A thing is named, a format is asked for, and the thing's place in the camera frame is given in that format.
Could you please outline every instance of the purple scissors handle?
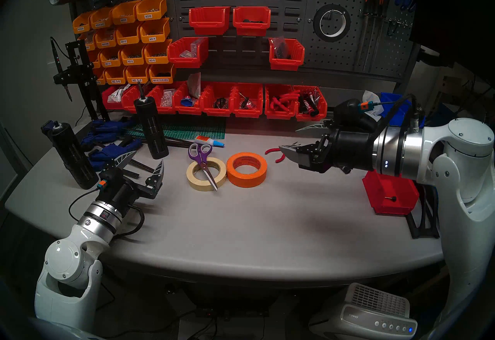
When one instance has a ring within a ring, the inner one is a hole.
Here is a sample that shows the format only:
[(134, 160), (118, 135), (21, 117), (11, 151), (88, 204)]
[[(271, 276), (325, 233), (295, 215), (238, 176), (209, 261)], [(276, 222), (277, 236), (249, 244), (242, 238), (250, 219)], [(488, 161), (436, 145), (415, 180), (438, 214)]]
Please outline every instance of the purple scissors handle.
[(209, 144), (193, 143), (189, 147), (188, 154), (192, 160), (195, 160), (198, 164), (201, 164), (207, 162), (208, 155), (210, 155), (212, 150), (213, 147)]

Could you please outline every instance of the blue bin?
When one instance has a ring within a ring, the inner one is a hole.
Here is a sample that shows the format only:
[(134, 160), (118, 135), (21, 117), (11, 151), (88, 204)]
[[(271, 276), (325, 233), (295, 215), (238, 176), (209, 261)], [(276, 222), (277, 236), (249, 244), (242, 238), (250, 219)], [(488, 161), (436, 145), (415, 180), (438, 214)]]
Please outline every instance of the blue bin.
[[(381, 102), (397, 101), (401, 97), (402, 95), (397, 95), (395, 93), (382, 92), (380, 94), (380, 101)], [(411, 102), (409, 100), (406, 100), (405, 103), (403, 103), (402, 106), (400, 106), (399, 110), (390, 120), (390, 125), (395, 127), (400, 127), (410, 106), (411, 106)], [(385, 117), (392, 109), (393, 104), (383, 104), (382, 107), (383, 107), (383, 112), (380, 114), (380, 116)], [(423, 128), (424, 126), (425, 126), (425, 118), (423, 117), (423, 119), (419, 123), (419, 128)]]

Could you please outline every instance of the masking tape roll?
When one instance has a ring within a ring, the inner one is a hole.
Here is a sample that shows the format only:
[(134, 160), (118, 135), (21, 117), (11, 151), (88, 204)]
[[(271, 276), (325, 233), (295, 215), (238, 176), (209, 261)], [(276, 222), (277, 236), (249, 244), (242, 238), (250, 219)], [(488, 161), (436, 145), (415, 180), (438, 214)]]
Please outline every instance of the masking tape roll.
[[(253, 174), (241, 174), (236, 168), (241, 165), (250, 165), (258, 170)], [(260, 185), (266, 178), (266, 160), (256, 153), (239, 152), (227, 160), (227, 177), (233, 185), (242, 188), (251, 188)]]
[[(225, 163), (216, 157), (208, 157), (207, 166), (218, 170), (218, 175), (215, 177), (215, 183), (217, 184), (217, 187), (220, 188), (227, 178), (227, 167), (225, 166)], [(188, 166), (186, 176), (187, 180), (189, 180), (189, 185), (198, 191), (213, 191), (214, 189), (208, 180), (199, 180), (194, 176), (195, 173), (200, 170), (201, 167), (196, 161), (193, 161)]]

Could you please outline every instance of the beige tape roll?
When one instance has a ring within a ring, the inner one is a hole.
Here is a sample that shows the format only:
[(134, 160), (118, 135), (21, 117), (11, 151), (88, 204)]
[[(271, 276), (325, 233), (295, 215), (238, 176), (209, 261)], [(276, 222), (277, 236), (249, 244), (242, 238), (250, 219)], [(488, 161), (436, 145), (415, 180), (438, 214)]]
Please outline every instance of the beige tape roll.
[[(220, 188), (227, 178), (227, 167), (225, 166), (225, 163), (216, 157), (208, 157), (207, 166), (218, 170), (218, 175), (215, 177), (215, 183), (217, 183), (217, 187)], [(208, 180), (199, 180), (196, 178), (195, 174), (200, 170), (201, 167), (196, 161), (193, 161), (188, 166), (186, 176), (187, 180), (189, 180), (189, 185), (198, 191), (214, 191)]]

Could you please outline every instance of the scissors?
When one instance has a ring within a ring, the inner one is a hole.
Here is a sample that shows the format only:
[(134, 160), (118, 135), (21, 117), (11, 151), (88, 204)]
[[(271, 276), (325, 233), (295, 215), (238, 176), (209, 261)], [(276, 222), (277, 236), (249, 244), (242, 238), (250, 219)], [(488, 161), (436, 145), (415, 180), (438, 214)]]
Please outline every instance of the scissors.
[(207, 176), (208, 181), (210, 182), (213, 189), (215, 191), (218, 191), (218, 186), (216, 185), (215, 180), (213, 179), (213, 176), (211, 175), (210, 170), (208, 169), (207, 166), (207, 158), (212, 150), (213, 147), (209, 144), (193, 143), (189, 147), (188, 154), (192, 160), (197, 161), (197, 163), (200, 165), (201, 169), (203, 170), (204, 174)]

